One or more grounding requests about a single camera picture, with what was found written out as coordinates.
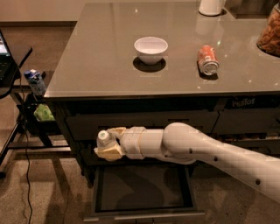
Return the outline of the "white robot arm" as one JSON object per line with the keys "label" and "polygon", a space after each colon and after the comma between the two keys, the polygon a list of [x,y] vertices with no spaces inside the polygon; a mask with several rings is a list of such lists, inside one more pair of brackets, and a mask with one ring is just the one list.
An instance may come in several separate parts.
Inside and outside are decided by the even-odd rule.
{"label": "white robot arm", "polygon": [[94,153],[107,161],[122,157],[155,158],[189,165],[199,160],[280,202],[279,158],[222,143],[182,122],[174,122],[164,129],[119,127],[102,130],[96,144]]}

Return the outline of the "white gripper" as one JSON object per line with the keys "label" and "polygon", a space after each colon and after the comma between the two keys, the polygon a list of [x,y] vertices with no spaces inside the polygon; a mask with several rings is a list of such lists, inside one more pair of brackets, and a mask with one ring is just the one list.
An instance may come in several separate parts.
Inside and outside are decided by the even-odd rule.
{"label": "white gripper", "polygon": [[94,153],[107,161],[116,161],[125,156],[130,159],[144,159],[140,150],[140,137],[145,131],[144,127],[132,127],[126,129],[125,127],[116,127],[108,129],[108,132],[113,134],[115,138],[120,139],[120,146],[118,142],[110,143],[105,147],[94,148]]}

